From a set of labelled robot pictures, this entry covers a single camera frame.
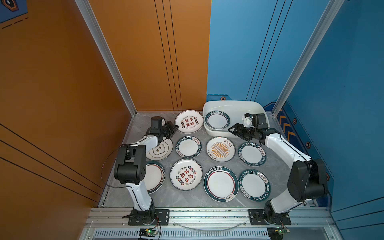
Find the red character plate back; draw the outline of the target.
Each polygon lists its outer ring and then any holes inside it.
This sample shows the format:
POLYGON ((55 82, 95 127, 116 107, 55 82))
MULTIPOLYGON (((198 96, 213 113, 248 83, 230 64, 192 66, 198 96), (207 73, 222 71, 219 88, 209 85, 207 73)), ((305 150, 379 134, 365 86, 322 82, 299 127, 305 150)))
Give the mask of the red character plate back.
POLYGON ((199 131, 204 125, 203 115, 194 110, 186 110, 177 115, 175 125, 182 133, 190 134, 199 131))

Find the red character plate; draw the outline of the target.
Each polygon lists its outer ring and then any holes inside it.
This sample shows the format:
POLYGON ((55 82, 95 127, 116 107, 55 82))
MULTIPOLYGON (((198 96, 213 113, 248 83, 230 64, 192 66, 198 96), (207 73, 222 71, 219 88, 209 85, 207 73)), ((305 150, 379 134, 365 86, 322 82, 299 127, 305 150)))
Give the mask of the red character plate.
POLYGON ((202 166, 193 159, 177 161, 171 168, 170 178, 172 185, 181 191, 195 189, 203 179, 202 166))
POLYGON ((186 110, 177 115, 175 125, 182 133, 190 134, 199 131, 204 125, 203 115, 194 110, 186 110))

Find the green lettered rim plate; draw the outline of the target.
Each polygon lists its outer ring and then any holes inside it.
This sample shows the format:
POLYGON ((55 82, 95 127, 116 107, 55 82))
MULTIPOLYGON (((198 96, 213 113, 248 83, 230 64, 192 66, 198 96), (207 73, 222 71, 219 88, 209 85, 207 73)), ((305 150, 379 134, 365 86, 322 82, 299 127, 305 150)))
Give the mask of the green lettered rim plate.
POLYGON ((177 141, 175 150, 180 157, 193 159, 201 153, 202 143, 194 136, 184 136, 177 141))

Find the orange sunburst plate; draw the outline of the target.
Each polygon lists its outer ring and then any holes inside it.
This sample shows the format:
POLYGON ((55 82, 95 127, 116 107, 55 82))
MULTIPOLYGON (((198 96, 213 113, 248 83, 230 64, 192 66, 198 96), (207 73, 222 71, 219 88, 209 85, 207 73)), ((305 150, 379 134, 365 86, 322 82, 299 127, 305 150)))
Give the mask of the orange sunburst plate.
POLYGON ((224 137, 215 137, 206 144, 208 156, 216 162, 228 162, 236 154, 236 147, 232 141, 224 137))

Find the white plastic bin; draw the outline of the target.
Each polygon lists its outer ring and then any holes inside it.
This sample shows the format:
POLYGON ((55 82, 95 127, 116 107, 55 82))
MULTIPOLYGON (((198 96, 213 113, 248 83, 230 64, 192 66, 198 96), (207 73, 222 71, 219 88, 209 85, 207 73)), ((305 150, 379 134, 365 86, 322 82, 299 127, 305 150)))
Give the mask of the white plastic bin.
POLYGON ((209 101, 204 104, 203 107, 203 117, 204 117, 204 127, 206 132, 212 137, 225 137, 225 138, 237 138, 237 136, 231 134, 228 129, 234 124, 243 124, 242 117, 246 114, 265 114, 266 111, 264 108, 256 102, 250 101, 209 101), (230 125, 222 130, 215 130, 210 127, 205 122, 205 117, 208 112, 211 111, 222 111, 226 113, 230 119, 230 125))

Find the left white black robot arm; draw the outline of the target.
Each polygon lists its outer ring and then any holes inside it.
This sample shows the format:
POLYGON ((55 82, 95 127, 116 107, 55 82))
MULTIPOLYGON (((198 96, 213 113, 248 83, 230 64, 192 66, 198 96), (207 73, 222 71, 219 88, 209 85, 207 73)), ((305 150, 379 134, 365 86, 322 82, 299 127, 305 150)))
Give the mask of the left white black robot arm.
POLYGON ((151 127, 137 142, 118 148, 114 178, 128 189, 134 207, 127 216, 134 223, 151 224, 156 217, 153 199, 148 194, 144 178, 146 176, 146 154, 157 147, 164 138, 171 139, 179 126, 162 117, 152 117, 151 127))

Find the cloud pattern white plate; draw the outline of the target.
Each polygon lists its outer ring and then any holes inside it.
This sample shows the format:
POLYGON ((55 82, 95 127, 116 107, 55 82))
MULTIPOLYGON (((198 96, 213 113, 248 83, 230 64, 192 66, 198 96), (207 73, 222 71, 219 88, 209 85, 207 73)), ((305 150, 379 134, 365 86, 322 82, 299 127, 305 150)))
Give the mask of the cloud pattern white plate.
POLYGON ((173 142, 170 139, 163 138, 163 141, 155 148, 146 153, 147 159, 151 161, 161 161, 167 158, 173 150, 173 142))

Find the green lettered plate right middle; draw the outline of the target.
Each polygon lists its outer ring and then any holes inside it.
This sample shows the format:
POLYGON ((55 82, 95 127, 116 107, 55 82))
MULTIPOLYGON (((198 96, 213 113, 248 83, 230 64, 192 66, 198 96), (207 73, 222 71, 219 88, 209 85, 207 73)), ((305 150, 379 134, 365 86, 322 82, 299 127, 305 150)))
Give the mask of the green lettered plate right middle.
POLYGON ((251 167, 262 166, 267 161, 266 151, 260 145, 253 142, 241 144, 238 154, 243 163, 251 167))

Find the green lettered plate front right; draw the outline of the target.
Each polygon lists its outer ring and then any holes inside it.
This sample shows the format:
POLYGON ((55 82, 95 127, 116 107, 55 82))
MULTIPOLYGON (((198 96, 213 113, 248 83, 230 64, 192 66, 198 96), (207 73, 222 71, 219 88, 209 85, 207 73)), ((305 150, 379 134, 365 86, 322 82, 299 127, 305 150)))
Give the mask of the green lettered plate front right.
POLYGON ((271 194, 271 183, 260 171, 247 169, 239 176, 240 190, 251 201, 262 202, 271 194))

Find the large green rim plate front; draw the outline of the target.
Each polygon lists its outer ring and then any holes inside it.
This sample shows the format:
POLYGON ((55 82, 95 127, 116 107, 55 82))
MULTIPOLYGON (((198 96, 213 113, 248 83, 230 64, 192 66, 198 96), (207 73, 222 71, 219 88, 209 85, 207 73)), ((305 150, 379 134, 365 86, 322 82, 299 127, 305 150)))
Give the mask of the large green rim plate front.
POLYGON ((204 189, 212 200, 226 203, 236 198, 240 184, 232 170, 224 166, 216 166, 205 173, 204 189))

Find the left green circuit board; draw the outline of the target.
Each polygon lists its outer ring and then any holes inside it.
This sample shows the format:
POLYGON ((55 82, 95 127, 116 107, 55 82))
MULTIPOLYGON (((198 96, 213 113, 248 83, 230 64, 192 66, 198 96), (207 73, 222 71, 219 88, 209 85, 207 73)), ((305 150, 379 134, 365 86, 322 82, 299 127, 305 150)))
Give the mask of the left green circuit board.
POLYGON ((140 229, 138 234, 139 240, 156 240, 159 238, 158 229, 140 229))

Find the right circuit board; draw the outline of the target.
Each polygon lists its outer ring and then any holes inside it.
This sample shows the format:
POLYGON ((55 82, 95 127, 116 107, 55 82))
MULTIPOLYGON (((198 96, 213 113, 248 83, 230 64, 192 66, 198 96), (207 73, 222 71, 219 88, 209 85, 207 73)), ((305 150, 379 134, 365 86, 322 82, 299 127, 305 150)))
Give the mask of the right circuit board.
POLYGON ((268 228, 268 235, 271 240, 283 240, 286 234, 291 231, 289 229, 272 229, 268 228))

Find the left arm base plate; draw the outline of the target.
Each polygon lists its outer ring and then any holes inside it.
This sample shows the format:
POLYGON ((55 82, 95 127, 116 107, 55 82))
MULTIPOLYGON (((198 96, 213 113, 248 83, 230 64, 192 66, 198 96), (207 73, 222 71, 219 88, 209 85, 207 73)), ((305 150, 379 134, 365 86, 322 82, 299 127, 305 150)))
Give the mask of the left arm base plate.
POLYGON ((134 215, 133 211, 131 214, 133 215, 129 221, 129 226, 150 226, 158 224, 160 222, 161 226, 167 226, 170 220, 170 210, 169 209, 155 209, 154 217, 140 216, 139 214, 134 215))

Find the aluminium front rail frame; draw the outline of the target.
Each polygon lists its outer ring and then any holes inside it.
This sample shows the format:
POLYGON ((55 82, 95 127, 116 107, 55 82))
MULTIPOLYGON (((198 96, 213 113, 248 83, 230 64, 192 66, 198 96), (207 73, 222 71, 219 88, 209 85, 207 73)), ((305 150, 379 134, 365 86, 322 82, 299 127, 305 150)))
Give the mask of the aluminium front rail frame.
POLYGON ((283 240, 343 239, 326 208, 299 207, 289 213, 292 224, 252 226, 241 207, 161 208, 170 210, 167 226, 129 226, 130 208, 93 208, 81 240, 138 240, 140 229, 158 229, 156 240, 269 240, 268 228, 289 229, 283 240))

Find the right aluminium corner post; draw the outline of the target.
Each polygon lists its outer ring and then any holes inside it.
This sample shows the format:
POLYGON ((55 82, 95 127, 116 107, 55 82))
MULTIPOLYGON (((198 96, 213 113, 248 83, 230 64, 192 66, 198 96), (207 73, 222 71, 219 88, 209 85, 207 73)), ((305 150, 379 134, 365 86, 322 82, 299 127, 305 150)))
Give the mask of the right aluminium corner post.
POLYGON ((291 75, 289 76, 284 88, 282 89, 275 106, 272 110, 273 116, 276 118, 287 101, 289 95, 300 79, 306 66, 310 62, 313 54, 321 43, 323 37, 328 31, 330 25, 342 7, 344 0, 331 0, 328 2, 324 12, 322 13, 313 33, 311 34, 299 60, 297 61, 291 75))

